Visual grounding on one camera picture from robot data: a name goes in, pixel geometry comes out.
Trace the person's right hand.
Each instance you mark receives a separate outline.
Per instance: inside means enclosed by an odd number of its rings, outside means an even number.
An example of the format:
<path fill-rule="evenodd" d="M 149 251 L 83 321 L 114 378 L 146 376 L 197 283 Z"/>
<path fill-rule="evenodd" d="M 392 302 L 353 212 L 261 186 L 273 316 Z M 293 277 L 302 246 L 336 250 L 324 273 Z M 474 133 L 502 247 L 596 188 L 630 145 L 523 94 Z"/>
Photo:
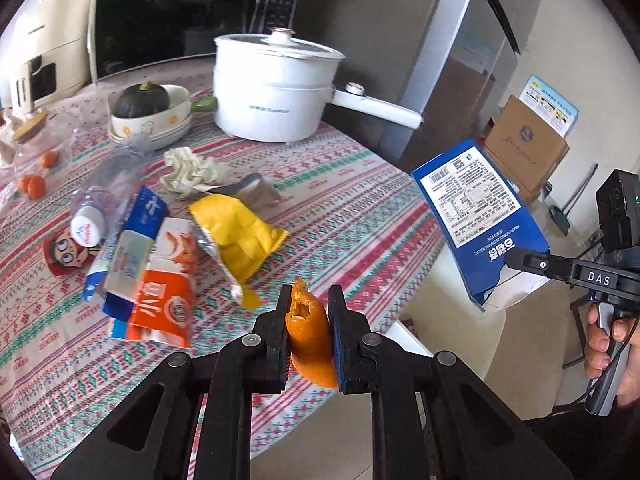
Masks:
<path fill-rule="evenodd" d="M 590 379 L 599 378 L 608 368 L 611 358 L 606 353 L 610 337 L 605 330 L 601 330 L 598 326 L 598 307 L 592 304 L 587 314 L 587 328 L 585 345 L 585 370 Z M 628 341 L 627 349 L 629 350 L 628 361 L 623 374 L 620 388 L 617 391 L 617 405 L 620 408 L 628 408 L 639 401 L 639 327 L 634 327 L 634 320 L 625 318 L 624 320 L 615 321 L 611 328 L 612 339 L 617 342 L 624 342 L 628 335 L 631 337 Z"/>

